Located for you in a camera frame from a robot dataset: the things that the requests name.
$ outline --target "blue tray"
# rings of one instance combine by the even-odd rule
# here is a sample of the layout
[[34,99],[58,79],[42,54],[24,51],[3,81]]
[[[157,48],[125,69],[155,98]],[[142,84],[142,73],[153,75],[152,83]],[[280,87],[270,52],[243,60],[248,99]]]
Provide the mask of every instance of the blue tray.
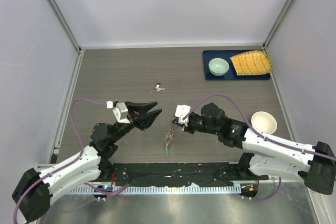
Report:
[[[203,67],[205,80],[212,81],[230,81],[230,80],[269,80],[271,76],[268,74],[262,74],[261,76],[238,76],[236,70],[230,60],[230,57],[241,54],[242,52],[248,52],[250,50],[218,50],[218,51],[204,51],[203,52]],[[209,71],[209,62],[214,58],[222,58],[229,63],[229,71],[223,76],[214,76]]]

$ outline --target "gray wood grain tabletop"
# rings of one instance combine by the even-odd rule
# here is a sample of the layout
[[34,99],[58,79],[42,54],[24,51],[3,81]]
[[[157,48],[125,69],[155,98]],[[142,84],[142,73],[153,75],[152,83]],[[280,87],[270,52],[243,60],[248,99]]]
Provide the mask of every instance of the gray wood grain tabletop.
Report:
[[[175,129],[169,158],[165,157],[163,143],[176,106],[187,104],[193,107],[199,100],[214,93],[224,93],[232,97],[249,119],[257,111],[269,112],[278,122],[274,135],[290,139],[272,80],[206,81],[202,62],[204,50],[209,48],[85,51],[73,99],[86,98],[102,103],[110,100],[157,101],[157,108],[163,109],[149,129],[143,132],[134,129],[117,142],[119,149],[111,158],[112,162],[238,161],[244,151],[224,146],[214,135],[197,132],[190,135],[179,128]],[[166,90],[155,92],[153,89],[158,82]],[[211,98],[208,102],[217,104],[228,117],[242,120],[236,108],[224,98]],[[74,119],[85,144],[90,142],[92,128],[96,123],[115,122],[111,110],[84,102],[76,103]],[[67,159],[79,149],[78,139],[68,120],[57,162]]]

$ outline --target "striped yellow towel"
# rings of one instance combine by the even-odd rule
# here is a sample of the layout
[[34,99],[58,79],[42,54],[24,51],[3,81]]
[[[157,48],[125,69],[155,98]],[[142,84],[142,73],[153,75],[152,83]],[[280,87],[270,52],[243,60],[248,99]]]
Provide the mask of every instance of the striped yellow towel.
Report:
[[273,69],[271,60],[263,51],[255,50],[232,56],[231,61],[238,76],[254,76],[270,73]]

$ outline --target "light green bowl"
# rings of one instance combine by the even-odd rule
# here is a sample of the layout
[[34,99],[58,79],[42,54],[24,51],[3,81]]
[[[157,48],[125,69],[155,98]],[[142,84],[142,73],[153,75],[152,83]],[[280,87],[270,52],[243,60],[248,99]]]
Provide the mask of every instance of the light green bowl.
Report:
[[209,70],[214,76],[223,76],[229,71],[229,63],[221,58],[212,59],[209,62]]

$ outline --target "white ruler strip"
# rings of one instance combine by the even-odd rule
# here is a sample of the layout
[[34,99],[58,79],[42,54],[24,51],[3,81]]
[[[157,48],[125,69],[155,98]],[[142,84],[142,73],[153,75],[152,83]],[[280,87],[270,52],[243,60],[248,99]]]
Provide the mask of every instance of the white ruler strip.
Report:
[[[120,186],[113,186],[113,190],[121,188]],[[188,187],[128,187],[121,195],[169,195],[169,194],[240,194],[241,191],[240,184],[234,184],[233,186],[220,186],[220,187],[200,187],[196,184],[191,184]],[[94,192],[94,189],[86,185],[77,187],[76,189],[70,191],[69,195],[101,195],[100,193]]]

